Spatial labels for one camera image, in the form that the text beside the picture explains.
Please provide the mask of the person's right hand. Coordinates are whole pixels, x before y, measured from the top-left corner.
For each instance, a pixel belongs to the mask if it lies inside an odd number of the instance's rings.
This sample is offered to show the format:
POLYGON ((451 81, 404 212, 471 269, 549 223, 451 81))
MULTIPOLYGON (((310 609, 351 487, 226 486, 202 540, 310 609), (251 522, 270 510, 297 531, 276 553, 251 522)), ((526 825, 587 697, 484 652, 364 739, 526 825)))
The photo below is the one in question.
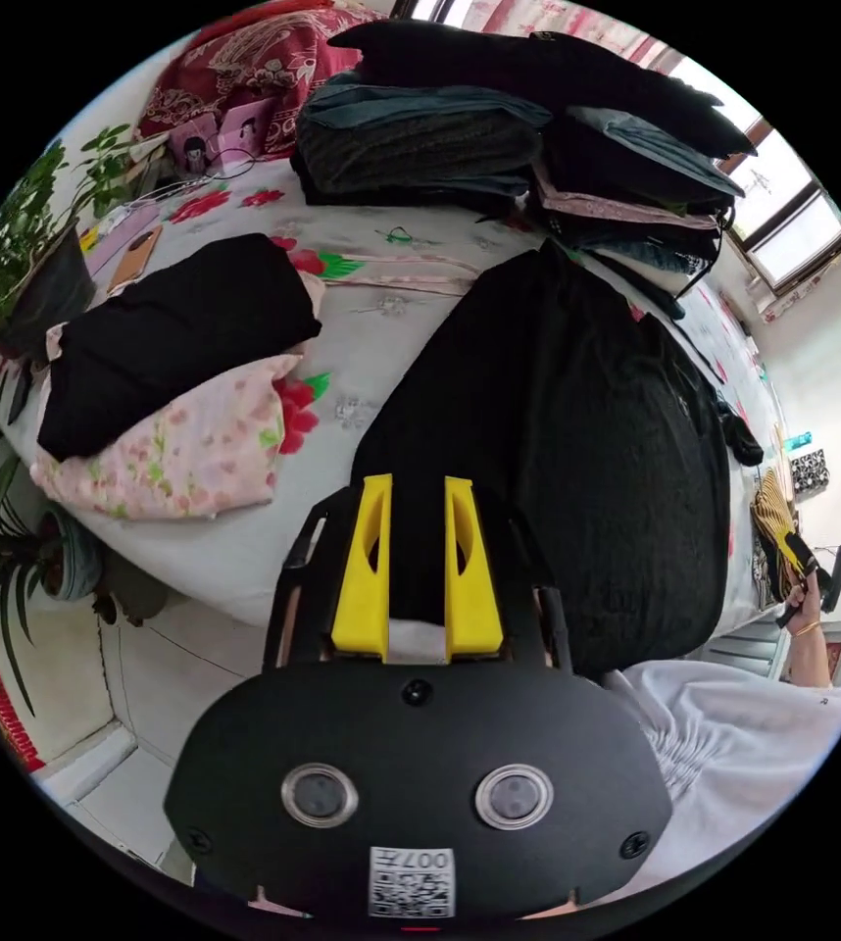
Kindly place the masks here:
POLYGON ((792 639, 821 628, 820 592, 814 572, 792 587, 782 618, 782 627, 792 639))

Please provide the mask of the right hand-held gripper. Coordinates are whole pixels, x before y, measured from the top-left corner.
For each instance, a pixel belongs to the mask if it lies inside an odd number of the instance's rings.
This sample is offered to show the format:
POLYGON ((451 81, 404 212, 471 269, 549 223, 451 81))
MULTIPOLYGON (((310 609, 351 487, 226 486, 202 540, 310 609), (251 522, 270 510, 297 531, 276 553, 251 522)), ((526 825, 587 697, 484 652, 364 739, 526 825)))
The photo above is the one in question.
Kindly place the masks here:
POLYGON ((782 574, 787 576, 787 586, 783 602, 784 608, 776 620, 781 629, 785 629, 799 611, 797 605, 786 599, 792 590, 794 576, 803 586, 807 585, 808 576, 814 573, 820 593, 821 609, 825 613, 832 611, 832 575, 819 563, 813 550, 803 538, 795 533, 795 520, 785 496, 779 488, 759 488, 754 496, 751 512, 757 528, 762 531, 778 548, 779 561, 783 563, 782 574))

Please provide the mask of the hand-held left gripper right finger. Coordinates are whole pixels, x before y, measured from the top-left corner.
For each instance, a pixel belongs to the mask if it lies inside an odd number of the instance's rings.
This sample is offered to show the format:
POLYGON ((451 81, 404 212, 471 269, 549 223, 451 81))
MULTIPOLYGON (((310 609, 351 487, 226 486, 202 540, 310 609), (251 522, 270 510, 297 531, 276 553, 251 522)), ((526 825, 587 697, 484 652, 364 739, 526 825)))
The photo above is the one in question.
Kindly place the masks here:
POLYGON ((444 490, 446 658, 492 658, 501 651, 503 628, 472 482, 448 476, 444 490))

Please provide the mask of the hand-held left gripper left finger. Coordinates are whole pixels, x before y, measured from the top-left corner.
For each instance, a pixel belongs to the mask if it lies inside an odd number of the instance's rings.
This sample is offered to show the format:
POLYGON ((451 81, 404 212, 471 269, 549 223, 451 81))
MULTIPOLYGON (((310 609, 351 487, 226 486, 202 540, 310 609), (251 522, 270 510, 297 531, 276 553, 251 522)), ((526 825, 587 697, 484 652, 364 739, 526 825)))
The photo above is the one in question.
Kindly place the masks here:
POLYGON ((335 650, 385 662, 393 476, 363 479, 331 629, 335 650))

